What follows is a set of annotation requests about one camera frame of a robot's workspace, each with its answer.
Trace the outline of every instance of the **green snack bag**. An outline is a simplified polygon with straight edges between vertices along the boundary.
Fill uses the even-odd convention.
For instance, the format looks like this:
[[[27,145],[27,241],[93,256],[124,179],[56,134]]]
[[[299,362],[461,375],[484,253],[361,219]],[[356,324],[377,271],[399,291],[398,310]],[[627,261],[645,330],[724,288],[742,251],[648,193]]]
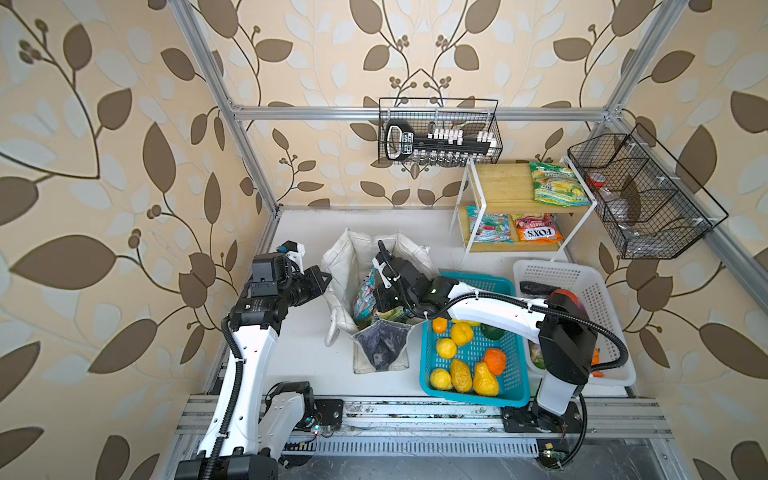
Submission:
[[[558,207],[581,207],[590,201],[573,170],[552,164],[530,163],[534,200]]]

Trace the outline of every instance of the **plastic lemon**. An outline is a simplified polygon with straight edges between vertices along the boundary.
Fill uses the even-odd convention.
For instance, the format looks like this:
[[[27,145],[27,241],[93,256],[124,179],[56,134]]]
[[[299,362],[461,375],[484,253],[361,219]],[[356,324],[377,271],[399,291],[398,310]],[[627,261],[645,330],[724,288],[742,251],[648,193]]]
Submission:
[[[457,319],[451,319],[451,321],[452,321],[453,323],[459,323],[459,322],[468,323],[468,324],[469,324],[469,326],[480,326],[480,322],[474,322],[474,321],[472,321],[472,320],[457,320]]]
[[[429,383],[437,390],[450,390],[453,388],[451,374],[446,369],[432,370],[432,374],[429,376]]]
[[[475,338],[475,332],[467,322],[454,323],[451,327],[451,340],[458,346],[464,346]]]
[[[451,382],[459,393],[467,393],[472,390],[472,373],[469,365],[459,359],[451,362]]]
[[[458,352],[458,349],[456,348],[456,343],[451,339],[438,340],[437,345],[435,345],[435,348],[437,349],[437,354],[446,360],[452,359],[453,357],[456,356],[456,353]]]

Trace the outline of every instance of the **green fruit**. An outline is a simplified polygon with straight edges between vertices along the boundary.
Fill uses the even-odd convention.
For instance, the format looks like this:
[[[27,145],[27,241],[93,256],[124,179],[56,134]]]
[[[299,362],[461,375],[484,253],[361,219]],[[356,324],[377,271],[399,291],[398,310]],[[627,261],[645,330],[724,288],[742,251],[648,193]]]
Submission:
[[[505,333],[507,333],[506,330],[496,328],[495,326],[485,325],[484,323],[480,325],[480,331],[483,336],[489,340],[499,340]]]

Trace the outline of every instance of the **snack bag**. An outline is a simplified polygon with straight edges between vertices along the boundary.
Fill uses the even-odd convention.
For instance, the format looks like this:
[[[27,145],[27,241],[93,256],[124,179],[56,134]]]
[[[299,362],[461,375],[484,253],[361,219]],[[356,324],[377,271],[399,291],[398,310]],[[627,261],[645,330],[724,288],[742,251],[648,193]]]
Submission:
[[[475,228],[475,222],[478,219],[477,207],[467,207],[469,213],[469,229]],[[509,216],[504,214],[486,214],[482,216],[480,227],[478,228],[475,242],[477,243],[498,243],[509,242],[511,240],[511,229],[509,227]]]
[[[534,200],[559,207],[589,205],[589,198],[573,170],[552,164],[531,162]]]
[[[557,243],[563,240],[552,217],[548,214],[536,215],[513,214],[512,223],[518,231],[520,241],[526,243]]]

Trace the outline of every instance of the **foxs candy bag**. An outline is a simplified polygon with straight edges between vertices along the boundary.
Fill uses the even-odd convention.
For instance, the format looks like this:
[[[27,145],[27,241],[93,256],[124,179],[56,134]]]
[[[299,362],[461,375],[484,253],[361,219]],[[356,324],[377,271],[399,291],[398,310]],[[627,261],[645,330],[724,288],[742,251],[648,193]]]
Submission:
[[[552,217],[548,214],[541,216],[513,214],[512,223],[518,231],[520,241],[526,243],[557,243],[563,236],[554,226]]]

